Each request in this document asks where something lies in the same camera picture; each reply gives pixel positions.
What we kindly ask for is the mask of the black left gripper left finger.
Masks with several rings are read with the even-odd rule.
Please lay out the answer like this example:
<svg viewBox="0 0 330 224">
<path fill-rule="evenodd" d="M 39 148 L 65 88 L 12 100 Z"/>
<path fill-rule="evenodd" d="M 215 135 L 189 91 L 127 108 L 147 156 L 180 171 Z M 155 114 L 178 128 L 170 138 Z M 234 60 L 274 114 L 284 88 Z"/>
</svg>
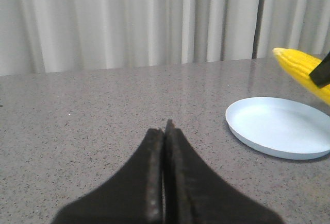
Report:
<svg viewBox="0 0 330 224">
<path fill-rule="evenodd" d="M 149 129 L 115 175 L 63 207 L 53 223 L 162 223 L 163 138 Z"/>
</svg>

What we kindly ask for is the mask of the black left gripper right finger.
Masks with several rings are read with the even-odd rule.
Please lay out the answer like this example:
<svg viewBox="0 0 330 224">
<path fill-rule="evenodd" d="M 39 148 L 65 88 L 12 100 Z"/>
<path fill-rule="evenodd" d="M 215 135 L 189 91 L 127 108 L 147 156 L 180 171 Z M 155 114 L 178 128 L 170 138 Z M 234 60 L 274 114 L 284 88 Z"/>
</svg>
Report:
<svg viewBox="0 0 330 224">
<path fill-rule="evenodd" d="M 283 223 L 217 175 L 172 120 L 165 129 L 163 158 L 166 223 Z"/>
</svg>

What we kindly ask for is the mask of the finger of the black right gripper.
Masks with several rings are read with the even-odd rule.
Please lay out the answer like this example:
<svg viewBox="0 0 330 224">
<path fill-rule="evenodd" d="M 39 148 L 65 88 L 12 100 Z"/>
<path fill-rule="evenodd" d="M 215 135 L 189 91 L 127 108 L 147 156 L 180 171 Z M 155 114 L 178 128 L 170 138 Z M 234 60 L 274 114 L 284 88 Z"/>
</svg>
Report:
<svg viewBox="0 0 330 224">
<path fill-rule="evenodd" d="M 330 53 L 321 63 L 309 74 L 312 82 L 318 87 L 323 88 L 330 82 Z"/>
</svg>

